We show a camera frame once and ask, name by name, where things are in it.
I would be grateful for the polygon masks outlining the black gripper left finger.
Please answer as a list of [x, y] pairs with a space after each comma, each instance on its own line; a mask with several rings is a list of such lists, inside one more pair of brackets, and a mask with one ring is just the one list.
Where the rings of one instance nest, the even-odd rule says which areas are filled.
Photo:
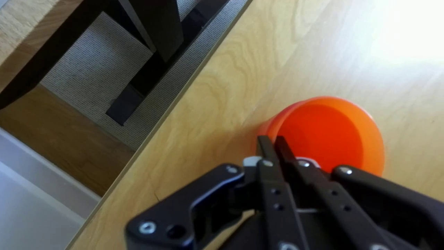
[[278, 167], [278, 157], [267, 136], [259, 136], [256, 145], [260, 156], [256, 164], [256, 179], [260, 185], [264, 232], [269, 250], [299, 250], [296, 220], [292, 200]]

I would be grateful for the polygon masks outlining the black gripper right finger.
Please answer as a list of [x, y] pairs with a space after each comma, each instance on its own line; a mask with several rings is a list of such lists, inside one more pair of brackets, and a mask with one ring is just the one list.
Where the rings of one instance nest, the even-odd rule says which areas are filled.
[[312, 160], [295, 157], [282, 138], [274, 143], [313, 250], [393, 250], [350, 195]]

